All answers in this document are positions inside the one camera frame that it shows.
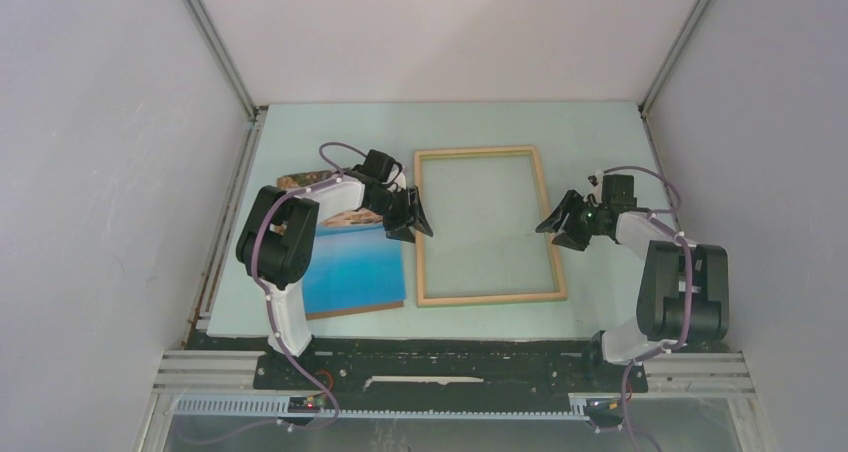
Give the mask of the landscape photo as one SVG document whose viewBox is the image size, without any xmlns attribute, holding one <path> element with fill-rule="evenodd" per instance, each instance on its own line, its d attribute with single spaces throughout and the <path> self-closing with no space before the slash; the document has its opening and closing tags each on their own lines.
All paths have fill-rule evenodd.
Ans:
<svg viewBox="0 0 848 452">
<path fill-rule="evenodd" d="M 326 319 L 400 308 L 406 297 L 401 243 L 385 236 L 383 219 L 364 208 L 365 185 L 333 171 L 292 174 L 277 187 L 296 195 L 277 211 L 281 218 L 300 199 L 317 204 L 296 212 L 293 241 L 307 251 L 301 279 L 306 318 Z"/>
</svg>

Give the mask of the wooden picture frame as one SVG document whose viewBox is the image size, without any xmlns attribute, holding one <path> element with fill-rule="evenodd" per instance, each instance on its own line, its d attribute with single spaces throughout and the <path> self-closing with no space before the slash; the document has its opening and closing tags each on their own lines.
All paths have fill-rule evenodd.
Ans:
<svg viewBox="0 0 848 452">
<path fill-rule="evenodd" d="M 419 150 L 414 177 L 434 230 L 416 235 L 418 306 L 567 299 L 561 255 L 535 230 L 551 212 L 536 147 Z"/>
</svg>

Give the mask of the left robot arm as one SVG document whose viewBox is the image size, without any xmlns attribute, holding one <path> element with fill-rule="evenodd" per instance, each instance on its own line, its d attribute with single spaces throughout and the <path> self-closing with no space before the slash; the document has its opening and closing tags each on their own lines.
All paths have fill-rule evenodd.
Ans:
<svg viewBox="0 0 848 452">
<path fill-rule="evenodd" d="M 269 344 L 284 354 L 278 376 L 304 388 L 316 375 L 315 360 L 303 351 L 312 340 L 302 292 L 318 225 L 336 215 L 365 209 L 380 216 L 390 240 L 413 243 L 434 232 L 421 194 L 408 185 L 404 168 L 390 155 L 369 150 L 362 163 L 331 166 L 328 178 L 293 189 L 262 187 L 236 245 L 236 258 L 263 291 Z"/>
</svg>

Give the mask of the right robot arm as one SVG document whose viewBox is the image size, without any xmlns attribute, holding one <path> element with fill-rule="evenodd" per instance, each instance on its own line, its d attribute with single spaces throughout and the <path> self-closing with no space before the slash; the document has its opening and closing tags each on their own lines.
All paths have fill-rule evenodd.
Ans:
<svg viewBox="0 0 848 452">
<path fill-rule="evenodd" d="M 581 364 L 585 383 L 606 390 L 622 375 L 621 365 L 640 365 L 688 345 L 720 341 L 729 329 L 729 257 L 717 245 L 691 241 L 661 220 L 661 211 L 642 207 L 635 195 L 633 166 L 589 176 L 586 194 L 569 190 L 535 228 L 554 245 L 584 251 L 606 237 L 641 259 L 634 315 L 596 333 Z"/>
</svg>

